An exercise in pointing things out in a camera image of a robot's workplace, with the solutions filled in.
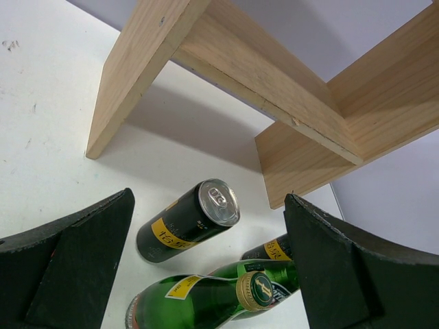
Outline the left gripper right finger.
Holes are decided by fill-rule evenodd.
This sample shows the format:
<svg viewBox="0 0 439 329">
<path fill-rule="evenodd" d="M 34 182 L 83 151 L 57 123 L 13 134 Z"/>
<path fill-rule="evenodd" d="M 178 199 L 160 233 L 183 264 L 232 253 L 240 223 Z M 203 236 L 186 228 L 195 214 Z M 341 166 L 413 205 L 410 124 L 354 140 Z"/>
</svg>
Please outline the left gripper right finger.
<svg viewBox="0 0 439 329">
<path fill-rule="evenodd" d="M 310 328 L 437 328 L 438 255 L 399 245 L 295 194 L 285 225 Z"/>
</svg>

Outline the black yellow can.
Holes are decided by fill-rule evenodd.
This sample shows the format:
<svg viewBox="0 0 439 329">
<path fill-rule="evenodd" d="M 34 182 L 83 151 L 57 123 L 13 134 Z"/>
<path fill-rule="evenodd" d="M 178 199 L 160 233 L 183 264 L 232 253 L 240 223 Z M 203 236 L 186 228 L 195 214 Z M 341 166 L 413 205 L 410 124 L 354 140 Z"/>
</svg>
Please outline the black yellow can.
<svg viewBox="0 0 439 329">
<path fill-rule="evenodd" d="M 217 178 L 203 180 L 139 229 L 137 249 L 147 261 L 161 263 L 231 229 L 239 220 L 232 188 Z"/>
<path fill-rule="evenodd" d="M 293 260 L 288 235 L 278 236 L 275 239 L 244 252 L 241 256 L 241 260 L 247 259 Z"/>
</svg>

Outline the wooden shelf unit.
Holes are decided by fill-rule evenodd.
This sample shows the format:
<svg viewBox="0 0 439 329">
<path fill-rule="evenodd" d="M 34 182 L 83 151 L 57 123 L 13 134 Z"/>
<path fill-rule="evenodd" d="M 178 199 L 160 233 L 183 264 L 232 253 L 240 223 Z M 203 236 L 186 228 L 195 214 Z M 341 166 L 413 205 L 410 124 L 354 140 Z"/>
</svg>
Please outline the wooden shelf unit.
<svg viewBox="0 0 439 329">
<path fill-rule="evenodd" d="M 438 2 L 329 82 L 229 1 L 139 1 L 102 70 L 100 156 L 168 61 L 274 118 L 256 138 L 271 208 L 438 129 Z"/>
</svg>

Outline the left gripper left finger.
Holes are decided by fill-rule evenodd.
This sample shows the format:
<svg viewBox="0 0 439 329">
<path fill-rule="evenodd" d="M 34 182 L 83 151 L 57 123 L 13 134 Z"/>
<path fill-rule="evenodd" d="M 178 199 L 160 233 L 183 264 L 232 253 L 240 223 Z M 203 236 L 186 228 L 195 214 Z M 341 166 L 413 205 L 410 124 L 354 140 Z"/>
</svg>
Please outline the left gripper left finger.
<svg viewBox="0 0 439 329">
<path fill-rule="evenodd" d="M 2 328 L 100 328 L 135 198 L 125 188 L 1 239 Z"/>
</svg>

